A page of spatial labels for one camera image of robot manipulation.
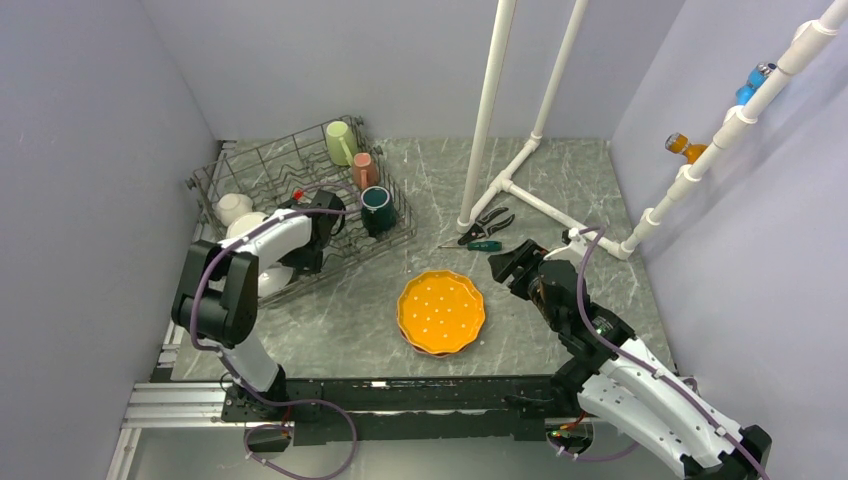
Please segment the small red-brown mug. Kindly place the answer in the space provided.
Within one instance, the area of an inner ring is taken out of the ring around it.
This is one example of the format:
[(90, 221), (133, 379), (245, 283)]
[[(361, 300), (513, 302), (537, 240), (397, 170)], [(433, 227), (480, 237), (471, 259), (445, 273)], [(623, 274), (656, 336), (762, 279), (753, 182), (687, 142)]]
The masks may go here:
[(379, 172), (376, 161), (369, 153), (358, 153), (353, 157), (353, 181), (360, 190), (376, 186), (379, 183)]

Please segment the dark green mug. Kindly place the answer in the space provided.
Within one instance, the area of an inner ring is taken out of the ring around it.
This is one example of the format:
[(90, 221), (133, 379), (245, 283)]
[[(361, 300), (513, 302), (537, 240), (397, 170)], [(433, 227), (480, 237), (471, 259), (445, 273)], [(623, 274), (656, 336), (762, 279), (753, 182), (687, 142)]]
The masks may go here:
[(397, 223), (393, 198), (382, 186), (368, 187), (360, 196), (361, 220), (370, 237), (378, 237), (393, 229)]

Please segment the grey wire dish rack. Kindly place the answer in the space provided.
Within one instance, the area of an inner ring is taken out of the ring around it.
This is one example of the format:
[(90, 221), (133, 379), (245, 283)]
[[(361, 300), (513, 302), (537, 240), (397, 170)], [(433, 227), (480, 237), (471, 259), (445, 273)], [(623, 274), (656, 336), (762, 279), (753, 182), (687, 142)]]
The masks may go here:
[[(414, 211), (406, 199), (404, 188), (393, 176), (382, 145), (369, 139), (360, 116), (345, 115), (341, 121), (351, 127), (358, 149), (375, 161), (379, 185), (389, 190), (396, 214), (396, 225), (385, 233), (371, 237), (359, 214), (347, 217), (345, 225), (336, 227), (324, 249), (322, 270), (314, 274), (297, 274), (286, 286), (270, 286), (259, 295), (261, 306), (273, 305), (287, 297), (322, 283), (342, 272), (358, 267), (398, 247), (417, 233)], [(201, 210), (199, 223), (204, 239), (222, 240), (226, 227), (217, 217), (214, 206), (226, 194), (249, 197), (256, 210), (272, 213), (296, 190), (322, 183), (337, 194), (346, 206), (359, 197), (351, 169), (338, 166), (330, 158), (325, 140), (326, 122), (273, 140), (226, 140), (220, 144), (217, 159), (194, 170), (185, 181), (194, 192)]]

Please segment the white scalloped small bowl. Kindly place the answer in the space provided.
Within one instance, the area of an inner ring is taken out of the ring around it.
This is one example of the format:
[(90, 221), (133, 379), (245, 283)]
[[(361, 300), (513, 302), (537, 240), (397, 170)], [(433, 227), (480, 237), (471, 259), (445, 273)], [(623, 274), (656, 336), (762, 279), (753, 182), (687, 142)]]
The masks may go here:
[(251, 213), (253, 211), (253, 200), (240, 193), (227, 193), (213, 206), (213, 211), (225, 227), (231, 225), (239, 217)]

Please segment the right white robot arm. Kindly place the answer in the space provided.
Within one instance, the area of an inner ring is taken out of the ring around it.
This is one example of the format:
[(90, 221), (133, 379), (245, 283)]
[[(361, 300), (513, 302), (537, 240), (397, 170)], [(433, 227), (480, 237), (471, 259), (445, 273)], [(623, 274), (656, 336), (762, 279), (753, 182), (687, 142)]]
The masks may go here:
[(593, 302), (586, 260), (574, 266), (527, 240), (488, 262), (494, 281), (532, 302), (571, 356), (550, 379), (557, 411), (606, 421), (680, 479), (766, 478), (770, 435), (702, 399), (629, 324)]

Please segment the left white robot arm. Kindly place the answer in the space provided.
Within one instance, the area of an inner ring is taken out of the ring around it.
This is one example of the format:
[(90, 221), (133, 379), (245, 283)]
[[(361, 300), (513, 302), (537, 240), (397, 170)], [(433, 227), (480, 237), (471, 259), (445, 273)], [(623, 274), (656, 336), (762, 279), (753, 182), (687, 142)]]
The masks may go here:
[(321, 186), (312, 200), (289, 199), (246, 233), (221, 242), (199, 240), (186, 255), (171, 308), (172, 322), (192, 345), (214, 353), (248, 394), (248, 407), (264, 420), (279, 417), (289, 399), (286, 373), (254, 332), (259, 279), (274, 264), (285, 283), (322, 269), (323, 250), (350, 212)]

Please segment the floral scalloped small plate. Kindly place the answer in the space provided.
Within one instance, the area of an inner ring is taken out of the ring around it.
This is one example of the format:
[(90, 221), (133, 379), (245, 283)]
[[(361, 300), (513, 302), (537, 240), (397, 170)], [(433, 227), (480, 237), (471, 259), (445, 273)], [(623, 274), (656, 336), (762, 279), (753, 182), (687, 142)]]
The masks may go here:
[(261, 225), (267, 215), (264, 212), (249, 212), (235, 219), (226, 230), (225, 239), (242, 238), (257, 226)]

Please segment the light green mug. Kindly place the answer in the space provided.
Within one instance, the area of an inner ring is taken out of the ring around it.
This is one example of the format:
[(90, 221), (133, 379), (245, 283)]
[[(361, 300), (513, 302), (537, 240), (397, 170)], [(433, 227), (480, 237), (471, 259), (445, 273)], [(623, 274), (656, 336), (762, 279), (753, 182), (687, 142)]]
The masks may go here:
[(359, 153), (352, 127), (341, 120), (325, 126), (325, 143), (330, 160), (338, 166), (349, 167)]

